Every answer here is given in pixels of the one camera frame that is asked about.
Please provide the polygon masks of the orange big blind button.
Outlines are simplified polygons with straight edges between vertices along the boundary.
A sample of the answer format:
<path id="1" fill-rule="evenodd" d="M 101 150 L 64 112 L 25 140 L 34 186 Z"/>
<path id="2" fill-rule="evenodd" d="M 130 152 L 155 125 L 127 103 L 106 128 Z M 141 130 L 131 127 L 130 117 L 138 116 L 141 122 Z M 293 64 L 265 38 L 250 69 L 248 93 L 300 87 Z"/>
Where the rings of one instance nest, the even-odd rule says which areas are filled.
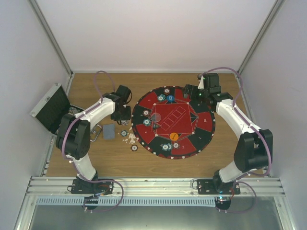
<path id="1" fill-rule="evenodd" d="M 172 141 L 177 141 L 177 140 L 179 139 L 179 134 L 173 132 L 173 133 L 171 133 L 171 134 L 169 135 L 169 138 L 170 138 Z"/>

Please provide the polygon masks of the clear round dealer button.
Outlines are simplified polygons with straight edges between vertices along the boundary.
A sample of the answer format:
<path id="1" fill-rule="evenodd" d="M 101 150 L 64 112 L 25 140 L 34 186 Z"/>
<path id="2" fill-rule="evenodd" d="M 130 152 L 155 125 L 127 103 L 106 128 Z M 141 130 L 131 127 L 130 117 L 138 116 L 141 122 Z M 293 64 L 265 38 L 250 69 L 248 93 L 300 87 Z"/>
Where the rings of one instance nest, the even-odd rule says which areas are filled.
<path id="1" fill-rule="evenodd" d="M 159 122 L 161 120 L 161 115 L 159 113 L 153 113 L 150 119 L 154 122 Z"/>

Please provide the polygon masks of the blue small blind button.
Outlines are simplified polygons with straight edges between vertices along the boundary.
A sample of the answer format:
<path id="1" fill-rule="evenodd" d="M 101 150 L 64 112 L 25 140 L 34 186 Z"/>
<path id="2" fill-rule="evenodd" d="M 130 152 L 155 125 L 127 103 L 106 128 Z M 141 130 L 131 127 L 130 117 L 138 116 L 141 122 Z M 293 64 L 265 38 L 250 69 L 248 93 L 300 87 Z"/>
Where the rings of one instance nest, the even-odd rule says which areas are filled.
<path id="1" fill-rule="evenodd" d="M 166 97 L 166 99 L 167 99 L 168 102 L 173 102 L 173 101 L 175 100 L 175 97 L 172 96 L 172 95 L 168 95 L 168 96 Z"/>

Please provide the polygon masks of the green 50 chip bottom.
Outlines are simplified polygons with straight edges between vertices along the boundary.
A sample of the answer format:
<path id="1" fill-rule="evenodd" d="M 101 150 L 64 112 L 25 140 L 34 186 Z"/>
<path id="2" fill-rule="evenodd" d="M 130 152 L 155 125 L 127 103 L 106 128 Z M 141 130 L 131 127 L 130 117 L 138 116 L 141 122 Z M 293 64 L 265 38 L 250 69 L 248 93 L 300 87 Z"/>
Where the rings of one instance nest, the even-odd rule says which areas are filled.
<path id="1" fill-rule="evenodd" d="M 165 144 L 162 145 L 163 151 L 170 151 L 170 150 L 172 150 L 172 148 L 173 148 L 173 146 L 170 143 L 165 143 Z"/>

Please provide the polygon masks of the playing card deck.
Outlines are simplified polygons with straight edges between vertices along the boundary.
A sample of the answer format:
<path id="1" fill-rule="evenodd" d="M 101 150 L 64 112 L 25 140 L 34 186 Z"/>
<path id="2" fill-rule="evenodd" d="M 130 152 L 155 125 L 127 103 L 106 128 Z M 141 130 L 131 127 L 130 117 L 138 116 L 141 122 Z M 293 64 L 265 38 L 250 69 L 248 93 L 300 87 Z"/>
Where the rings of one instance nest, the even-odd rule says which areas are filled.
<path id="1" fill-rule="evenodd" d="M 112 140 L 115 138 L 115 124 L 103 125 L 103 138 L 105 140 Z"/>

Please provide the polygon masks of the green 50 chip stack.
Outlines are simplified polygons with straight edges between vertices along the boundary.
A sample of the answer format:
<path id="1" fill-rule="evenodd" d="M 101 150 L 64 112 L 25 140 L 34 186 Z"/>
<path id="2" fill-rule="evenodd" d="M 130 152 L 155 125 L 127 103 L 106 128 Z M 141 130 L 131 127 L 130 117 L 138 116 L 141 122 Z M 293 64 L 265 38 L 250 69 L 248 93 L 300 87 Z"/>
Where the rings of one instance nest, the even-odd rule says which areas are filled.
<path id="1" fill-rule="evenodd" d="M 123 137 L 125 137 L 125 136 L 128 134 L 128 132 L 127 132 L 126 130 L 122 130 L 120 134 L 121 134 Z"/>

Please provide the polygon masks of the aluminium poker case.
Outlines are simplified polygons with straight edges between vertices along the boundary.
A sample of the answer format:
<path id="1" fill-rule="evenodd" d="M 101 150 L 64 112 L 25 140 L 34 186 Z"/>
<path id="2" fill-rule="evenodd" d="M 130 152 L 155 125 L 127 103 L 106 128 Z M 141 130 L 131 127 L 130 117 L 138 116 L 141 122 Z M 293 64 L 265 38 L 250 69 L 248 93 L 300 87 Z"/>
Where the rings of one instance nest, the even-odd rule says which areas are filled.
<path id="1" fill-rule="evenodd" d="M 30 112 L 43 127 L 57 135 L 61 119 L 65 114 L 75 115 L 83 111 L 72 105 L 60 83 L 55 83 Z"/>

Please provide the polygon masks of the green 50 chip top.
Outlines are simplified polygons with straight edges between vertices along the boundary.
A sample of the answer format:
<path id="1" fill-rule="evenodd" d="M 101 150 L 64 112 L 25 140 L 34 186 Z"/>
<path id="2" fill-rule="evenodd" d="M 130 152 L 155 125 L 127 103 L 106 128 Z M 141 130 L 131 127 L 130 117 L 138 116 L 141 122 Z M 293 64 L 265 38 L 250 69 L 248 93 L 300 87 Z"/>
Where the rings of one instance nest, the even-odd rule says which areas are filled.
<path id="1" fill-rule="evenodd" d="M 157 97 L 158 101 L 164 101 L 166 99 L 166 96 L 164 94 L 161 94 Z"/>

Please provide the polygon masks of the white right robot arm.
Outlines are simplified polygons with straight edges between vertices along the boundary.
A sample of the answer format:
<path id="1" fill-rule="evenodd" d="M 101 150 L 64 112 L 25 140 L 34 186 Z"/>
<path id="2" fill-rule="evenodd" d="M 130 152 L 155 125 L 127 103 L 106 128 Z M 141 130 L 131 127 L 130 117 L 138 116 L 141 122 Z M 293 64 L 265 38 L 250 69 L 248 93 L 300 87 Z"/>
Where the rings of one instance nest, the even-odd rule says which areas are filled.
<path id="1" fill-rule="evenodd" d="M 233 161 L 213 176 L 213 190 L 223 194 L 245 176 L 264 177 L 272 167 L 272 132 L 255 125 L 237 106 L 228 92 L 221 87 L 199 88 L 187 84 L 183 90 L 184 98 L 205 102 L 235 133 L 238 143 Z"/>

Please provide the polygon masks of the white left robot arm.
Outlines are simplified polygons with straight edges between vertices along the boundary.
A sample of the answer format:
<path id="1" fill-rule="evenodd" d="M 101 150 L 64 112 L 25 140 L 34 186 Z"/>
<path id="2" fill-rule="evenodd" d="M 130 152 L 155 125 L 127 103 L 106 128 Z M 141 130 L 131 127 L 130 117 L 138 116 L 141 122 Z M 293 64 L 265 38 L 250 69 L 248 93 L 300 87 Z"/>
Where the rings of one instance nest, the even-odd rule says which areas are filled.
<path id="1" fill-rule="evenodd" d="M 120 122 L 131 118 L 131 108 L 127 104 L 132 93 L 106 93 L 96 103 L 75 115 L 66 114 L 61 120 L 56 139 L 56 147 L 64 159 L 73 165 L 77 177 L 83 180 L 82 188 L 89 194 L 99 188 L 96 169 L 93 167 L 89 149 L 91 131 L 95 125 L 107 116 Z"/>

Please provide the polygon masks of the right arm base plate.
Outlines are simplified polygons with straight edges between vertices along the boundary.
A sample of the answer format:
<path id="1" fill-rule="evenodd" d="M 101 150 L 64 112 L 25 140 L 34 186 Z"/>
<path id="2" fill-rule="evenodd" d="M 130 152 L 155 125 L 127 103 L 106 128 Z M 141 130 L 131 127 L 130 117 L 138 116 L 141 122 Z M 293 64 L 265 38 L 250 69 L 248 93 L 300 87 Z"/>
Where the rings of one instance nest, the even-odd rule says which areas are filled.
<path id="1" fill-rule="evenodd" d="M 222 183 L 214 179 L 195 179 L 191 182 L 191 187 L 199 195 L 239 195 L 240 188 L 233 185 L 233 182 Z"/>

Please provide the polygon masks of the round red black poker mat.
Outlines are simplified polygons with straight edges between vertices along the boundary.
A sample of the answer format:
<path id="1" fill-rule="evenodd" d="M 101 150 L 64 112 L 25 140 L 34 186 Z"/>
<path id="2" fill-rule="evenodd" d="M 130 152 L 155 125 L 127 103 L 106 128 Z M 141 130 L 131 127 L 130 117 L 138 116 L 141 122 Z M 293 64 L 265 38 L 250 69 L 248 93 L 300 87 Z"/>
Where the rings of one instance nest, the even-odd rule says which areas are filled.
<path id="1" fill-rule="evenodd" d="M 167 99 L 158 101 L 157 97 L 164 94 L 165 88 L 170 90 L 169 95 L 175 97 L 173 102 Z M 171 160 L 192 157 L 204 150 L 214 136 L 214 112 L 203 102 L 185 99 L 183 90 L 180 86 L 159 87 L 147 92 L 134 106 L 132 131 L 140 145 L 155 156 Z M 150 112 L 148 116 L 142 114 L 144 110 Z M 153 113 L 161 115 L 159 122 L 150 119 Z M 150 119 L 151 124 L 145 126 L 144 119 Z M 177 141 L 169 138 L 173 132 L 179 134 Z M 173 146 L 175 142 L 180 145 L 178 149 L 162 150 L 163 144 L 170 143 Z"/>

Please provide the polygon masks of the front aluminium rail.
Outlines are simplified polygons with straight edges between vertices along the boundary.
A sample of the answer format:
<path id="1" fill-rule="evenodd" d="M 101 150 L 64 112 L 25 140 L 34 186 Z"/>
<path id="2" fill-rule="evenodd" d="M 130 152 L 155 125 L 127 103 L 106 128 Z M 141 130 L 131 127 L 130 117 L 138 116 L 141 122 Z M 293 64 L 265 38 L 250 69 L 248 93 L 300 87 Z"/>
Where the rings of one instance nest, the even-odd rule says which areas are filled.
<path id="1" fill-rule="evenodd" d="M 67 196 L 67 187 L 72 185 L 73 177 L 31 177 L 26 194 L 33 196 Z M 115 185 L 111 196 L 122 194 L 125 197 L 197 197 L 196 184 L 192 178 L 115 178 L 123 186 Z M 280 179 L 273 177 L 243 178 L 240 183 L 240 194 L 237 196 L 285 197 Z"/>

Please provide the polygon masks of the orange 100 chip stack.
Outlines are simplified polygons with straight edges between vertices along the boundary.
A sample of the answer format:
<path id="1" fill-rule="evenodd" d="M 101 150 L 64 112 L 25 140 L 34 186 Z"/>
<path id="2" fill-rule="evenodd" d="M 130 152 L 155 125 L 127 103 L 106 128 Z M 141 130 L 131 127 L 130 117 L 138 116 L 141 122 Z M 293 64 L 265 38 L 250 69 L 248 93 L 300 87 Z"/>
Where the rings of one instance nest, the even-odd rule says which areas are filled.
<path id="1" fill-rule="evenodd" d="M 137 151 L 138 150 L 138 146 L 137 145 L 132 145 L 130 149 L 131 149 L 131 151 Z"/>

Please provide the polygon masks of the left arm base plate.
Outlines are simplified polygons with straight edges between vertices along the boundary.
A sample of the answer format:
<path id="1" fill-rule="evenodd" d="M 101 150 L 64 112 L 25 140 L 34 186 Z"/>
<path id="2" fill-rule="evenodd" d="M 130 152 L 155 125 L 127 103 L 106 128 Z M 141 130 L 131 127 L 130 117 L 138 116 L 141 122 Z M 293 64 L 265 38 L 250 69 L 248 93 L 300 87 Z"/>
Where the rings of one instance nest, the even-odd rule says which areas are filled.
<path id="1" fill-rule="evenodd" d="M 108 195 L 113 191 L 113 182 L 90 183 L 76 177 L 72 185 L 67 187 L 67 191 L 71 194 L 103 194 Z"/>

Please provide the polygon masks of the blue 10 chip stack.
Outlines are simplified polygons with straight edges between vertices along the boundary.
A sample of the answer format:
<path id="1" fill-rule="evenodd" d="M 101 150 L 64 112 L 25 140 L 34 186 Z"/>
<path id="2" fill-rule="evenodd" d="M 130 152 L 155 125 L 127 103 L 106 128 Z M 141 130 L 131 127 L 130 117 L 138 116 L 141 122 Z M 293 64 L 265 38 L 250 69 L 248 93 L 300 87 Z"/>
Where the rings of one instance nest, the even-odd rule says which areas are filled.
<path id="1" fill-rule="evenodd" d="M 120 124 L 123 125 L 123 126 L 127 126 L 129 124 L 129 122 L 130 122 L 129 120 L 121 120 Z"/>

